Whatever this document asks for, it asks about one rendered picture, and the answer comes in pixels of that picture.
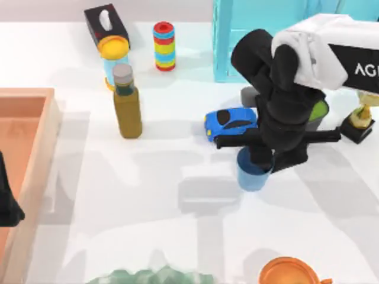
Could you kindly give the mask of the blue toy car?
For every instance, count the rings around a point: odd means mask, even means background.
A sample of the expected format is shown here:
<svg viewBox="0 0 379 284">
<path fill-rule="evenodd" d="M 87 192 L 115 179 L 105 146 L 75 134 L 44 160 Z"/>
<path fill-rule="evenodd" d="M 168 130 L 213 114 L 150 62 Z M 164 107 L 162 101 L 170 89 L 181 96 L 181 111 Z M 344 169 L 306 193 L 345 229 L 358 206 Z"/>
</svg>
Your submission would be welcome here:
<svg viewBox="0 0 379 284">
<path fill-rule="evenodd" d="M 209 142 L 219 135 L 242 135 L 257 126 L 257 116 L 252 108 L 220 109 L 204 116 L 204 129 Z"/>
</svg>

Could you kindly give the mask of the light blue bottle yellow lid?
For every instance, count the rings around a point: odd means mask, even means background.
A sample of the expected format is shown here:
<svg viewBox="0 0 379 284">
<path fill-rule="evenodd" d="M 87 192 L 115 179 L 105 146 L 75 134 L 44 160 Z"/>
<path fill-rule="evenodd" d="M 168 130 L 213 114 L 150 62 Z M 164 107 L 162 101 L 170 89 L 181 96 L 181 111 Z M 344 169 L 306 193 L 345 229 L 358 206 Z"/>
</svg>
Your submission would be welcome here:
<svg viewBox="0 0 379 284">
<path fill-rule="evenodd" d="M 104 63 L 105 83 L 113 91 L 113 67 L 120 63 L 129 64 L 129 41 L 120 35 L 109 35 L 100 40 L 97 47 Z"/>
</svg>

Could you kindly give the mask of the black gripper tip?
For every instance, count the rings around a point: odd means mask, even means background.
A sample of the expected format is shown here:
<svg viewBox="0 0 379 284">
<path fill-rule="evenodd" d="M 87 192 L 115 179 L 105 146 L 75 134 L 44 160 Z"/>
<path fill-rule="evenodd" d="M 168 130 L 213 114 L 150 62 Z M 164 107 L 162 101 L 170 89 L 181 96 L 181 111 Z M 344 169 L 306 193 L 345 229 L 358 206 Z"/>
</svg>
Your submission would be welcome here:
<svg viewBox="0 0 379 284">
<path fill-rule="evenodd" d="M 0 151 L 0 227 L 16 227 L 25 218 L 25 213 L 11 191 L 4 157 Z"/>
</svg>

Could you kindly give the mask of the blue cup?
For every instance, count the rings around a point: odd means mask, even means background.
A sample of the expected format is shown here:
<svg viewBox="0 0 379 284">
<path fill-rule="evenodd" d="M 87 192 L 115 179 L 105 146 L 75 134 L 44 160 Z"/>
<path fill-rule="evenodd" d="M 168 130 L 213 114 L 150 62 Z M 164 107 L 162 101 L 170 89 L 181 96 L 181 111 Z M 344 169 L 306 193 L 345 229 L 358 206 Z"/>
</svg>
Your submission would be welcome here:
<svg viewBox="0 0 379 284">
<path fill-rule="evenodd" d="M 264 169 L 257 163 L 251 162 L 248 147 L 239 150 L 237 157 L 237 181 L 239 186 L 249 192 L 260 190 L 272 172 L 273 164 L 269 164 L 268 169 Z"/>
</svg>

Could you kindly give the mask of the grey pot green inside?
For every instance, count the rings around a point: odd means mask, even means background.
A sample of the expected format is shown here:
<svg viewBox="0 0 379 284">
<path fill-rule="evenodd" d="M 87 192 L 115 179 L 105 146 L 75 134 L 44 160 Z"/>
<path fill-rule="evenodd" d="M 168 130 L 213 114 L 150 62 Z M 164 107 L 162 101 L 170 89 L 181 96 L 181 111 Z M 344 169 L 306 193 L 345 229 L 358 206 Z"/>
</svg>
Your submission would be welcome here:
<svg viewBox="0 0 379 284">
<path fill-rule="evenodd" d="M 252 86 L 244 87 L 240 91 L 240 100 L 243 107 L 247 108 L 256 108 L 256 96 L 259 95 L 259 92 Z M 323 118 L 329 112 L 329 105 L 325 100 L 319 101 L 314 105 L 311 116 L 307 123 L 307 131 L 316 131 L 321 124 Z"/>
</svg>

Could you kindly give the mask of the pale green plant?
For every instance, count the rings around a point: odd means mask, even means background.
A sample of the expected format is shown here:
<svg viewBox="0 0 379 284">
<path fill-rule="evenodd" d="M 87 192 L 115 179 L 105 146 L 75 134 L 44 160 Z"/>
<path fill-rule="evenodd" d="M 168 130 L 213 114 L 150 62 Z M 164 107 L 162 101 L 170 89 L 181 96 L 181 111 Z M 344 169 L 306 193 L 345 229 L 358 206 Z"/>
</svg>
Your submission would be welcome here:
<svg viewBox="0 0 379 284">
<path fill-rule="evenodd" d="M 142 269 L 136 273 L 116 269 L 86 284 L 216 284 L 216 281 L 213 275 L 182 272 L 171 266 L 164 266 L 157 271 Z"/>
</svg>

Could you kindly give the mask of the stack of coloured rings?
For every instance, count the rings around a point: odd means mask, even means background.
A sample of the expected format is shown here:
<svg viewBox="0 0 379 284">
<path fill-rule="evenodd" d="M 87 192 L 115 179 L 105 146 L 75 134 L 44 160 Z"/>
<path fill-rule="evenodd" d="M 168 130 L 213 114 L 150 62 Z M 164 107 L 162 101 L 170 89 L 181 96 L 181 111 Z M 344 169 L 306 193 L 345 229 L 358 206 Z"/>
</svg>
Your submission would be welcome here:
<svg viewBox="0 0 379 284">
<path fill-rule="evenodd" d="M 166 21 L 157 22 L 153 27 L 153 41 L 155 48 L 156 67 L 168 72 L 175 68 L 175 29 Z"/>
</svg>

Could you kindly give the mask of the olive oil bottle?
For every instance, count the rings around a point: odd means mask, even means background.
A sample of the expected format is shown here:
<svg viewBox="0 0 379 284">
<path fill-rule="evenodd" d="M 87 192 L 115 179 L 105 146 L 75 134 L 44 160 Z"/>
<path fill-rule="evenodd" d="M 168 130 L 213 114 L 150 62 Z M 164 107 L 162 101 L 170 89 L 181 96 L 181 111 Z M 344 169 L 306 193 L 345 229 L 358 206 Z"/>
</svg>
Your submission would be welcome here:
<svg viewBox="0 0 379 284">
<path fill-rule="evenodd" d="M 114 108 L 120 134 L 126 139 L 139 138 L 143 131 L 139 90 L 134 84 L 133 69 L 120 63 L 113 67 Z"/>
</svg>

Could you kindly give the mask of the black tissue box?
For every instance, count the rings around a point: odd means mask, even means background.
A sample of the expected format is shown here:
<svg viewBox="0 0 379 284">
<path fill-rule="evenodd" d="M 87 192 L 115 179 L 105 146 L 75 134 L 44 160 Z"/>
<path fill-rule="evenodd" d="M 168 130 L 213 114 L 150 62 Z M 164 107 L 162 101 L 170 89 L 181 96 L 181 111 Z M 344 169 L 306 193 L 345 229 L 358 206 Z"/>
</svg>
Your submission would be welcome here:
<svg viewBox="0 0 379 284">
<path fill-rule="evenodd" d="M 129 34 L 113 4 L 86 9 L 84 15 L 96 46 L 108 36 L 121 36 L 130 41 Z"/>
</svg>

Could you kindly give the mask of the salmon-coloured shallow box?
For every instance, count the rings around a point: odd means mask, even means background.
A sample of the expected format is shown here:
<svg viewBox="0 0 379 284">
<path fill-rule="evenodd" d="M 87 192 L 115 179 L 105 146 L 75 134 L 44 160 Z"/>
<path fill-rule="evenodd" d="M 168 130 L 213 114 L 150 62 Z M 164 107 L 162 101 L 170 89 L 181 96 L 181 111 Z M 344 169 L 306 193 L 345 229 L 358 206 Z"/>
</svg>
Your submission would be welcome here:
<svg viewBox="0 0 379 284">
<path fill-rule="evenodd" d="M 0 88 L 0 151 L 12 192 L 25 213 L 0 228 L 0 274 L 28 262 L 54 153 L 61 113 L 52 88 Z"/>
</svg>

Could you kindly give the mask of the orange cup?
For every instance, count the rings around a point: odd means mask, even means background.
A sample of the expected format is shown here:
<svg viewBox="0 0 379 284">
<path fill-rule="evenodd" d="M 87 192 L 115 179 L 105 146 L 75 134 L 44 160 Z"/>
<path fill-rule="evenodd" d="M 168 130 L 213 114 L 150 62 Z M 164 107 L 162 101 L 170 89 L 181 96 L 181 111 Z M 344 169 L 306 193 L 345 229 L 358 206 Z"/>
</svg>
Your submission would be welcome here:
<svg viewBox="0 0 379 284">
<path fill-rule="evenodd" d="M 320 280 L 316 272 L 300 259 L 277 257 L 262 268 L 258 284 L 333 284 L 333 280 Z"/>
</svg>

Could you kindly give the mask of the gold trophy black base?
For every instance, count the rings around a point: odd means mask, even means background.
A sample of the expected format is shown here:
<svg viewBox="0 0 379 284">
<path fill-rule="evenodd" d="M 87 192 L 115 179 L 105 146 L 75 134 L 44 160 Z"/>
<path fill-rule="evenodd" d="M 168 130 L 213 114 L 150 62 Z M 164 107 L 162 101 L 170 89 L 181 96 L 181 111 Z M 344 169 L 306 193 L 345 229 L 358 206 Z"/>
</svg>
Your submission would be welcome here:
<svg viewBox="0 0 379 284">
<path fill-rule="evenodd" d="M 360 106 L 342 121 L 340 131 L 355 144 L 360 144 L 372 132 L 375 120 L 372 118 L 371 108 L 379 107 L 379 94 L 358 91 L 357 96 Z"/>
</svg>

